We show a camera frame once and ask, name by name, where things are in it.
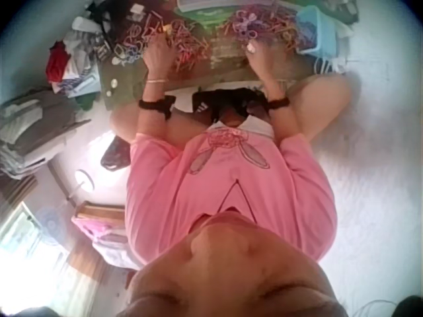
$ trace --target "basket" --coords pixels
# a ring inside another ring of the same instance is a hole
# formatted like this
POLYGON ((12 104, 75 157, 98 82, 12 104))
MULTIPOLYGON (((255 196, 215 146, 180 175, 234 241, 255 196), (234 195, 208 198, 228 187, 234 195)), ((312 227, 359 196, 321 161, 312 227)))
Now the basket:
POLYGON ((306 50, 297 48, 298 54, 313 55, 323 59, 332 59, 337 56, 336 27, 330 17, 324 15, 316 6, 310 5, 298 11, 296 19, 297 22, 312 23, 317 31, 316 47, 306 50))

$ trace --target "craft supplies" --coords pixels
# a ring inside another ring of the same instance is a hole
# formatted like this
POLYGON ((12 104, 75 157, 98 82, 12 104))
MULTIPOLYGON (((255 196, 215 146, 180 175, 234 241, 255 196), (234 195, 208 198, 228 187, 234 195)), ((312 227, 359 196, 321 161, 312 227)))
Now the craft supplies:
POLYGON ((244 47, 252 39, 276 38, 286 43, 287 51, 292 51, 299 43, 295 15, 294 10, 281 5, 255 5, 235 11, 232 17, 217 29, 224 36, 234 36, 244 47))
POLYGON ((166 24, 160 14, 150 11, 145 23, 141 27, 139 24, 132 24, 126 31, 122 45, 115 47, 113 64, 133 63, 141 58, 152 36, 165 32, 170 46, 177 50, 174 67, 176 72, 183 69, 192 69, 195 63, 201 59, 207 59, 209 44, 205 38, 198 39, 192 35, 196 22, 186 22, 184 20, 173 20, 166 24))

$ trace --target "wall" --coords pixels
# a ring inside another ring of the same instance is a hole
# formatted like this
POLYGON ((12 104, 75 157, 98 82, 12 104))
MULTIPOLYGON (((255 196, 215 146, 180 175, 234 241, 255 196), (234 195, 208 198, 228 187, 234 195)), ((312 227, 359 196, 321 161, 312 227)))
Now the wall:
POLYGON ((37 0, 28 3, 0 39, 0 103, 29 88, 46 85, 49 48, 70 30, 87 0, 37 0))
POLYGON ((100 284, 90 317, 115 317, 126 305, 125 290, 127 269, 109 266, 106 278, 100 284))

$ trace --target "wrist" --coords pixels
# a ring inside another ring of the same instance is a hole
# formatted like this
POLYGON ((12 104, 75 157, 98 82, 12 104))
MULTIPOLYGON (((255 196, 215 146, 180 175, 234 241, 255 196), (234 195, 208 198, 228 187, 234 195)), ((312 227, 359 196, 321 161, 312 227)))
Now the wrist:
POLYGON ((267 99, 269 102, 281 100, 286 97, 285 90, 277 80, 263 82, 264 89, 267 92, 267 99))
POLYGON ((147 75, 148 81, 161 81, 161 80, 167 80, 167 76, 160 72, 148 72, 147 75))

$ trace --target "pink t-shirt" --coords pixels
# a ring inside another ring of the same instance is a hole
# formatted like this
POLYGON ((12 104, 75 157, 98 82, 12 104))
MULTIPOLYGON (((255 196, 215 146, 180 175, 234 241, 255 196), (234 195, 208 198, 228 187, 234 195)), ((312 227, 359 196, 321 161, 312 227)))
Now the pink t-shirt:
POLYGON ((278 148, 268 137, 223 127, 181 151, 139 134, 131 158, 126 230, 144 263, 182 240, 202 215, 230 207, 314 260, 333 243, 333 193, 302 135, 278 148))

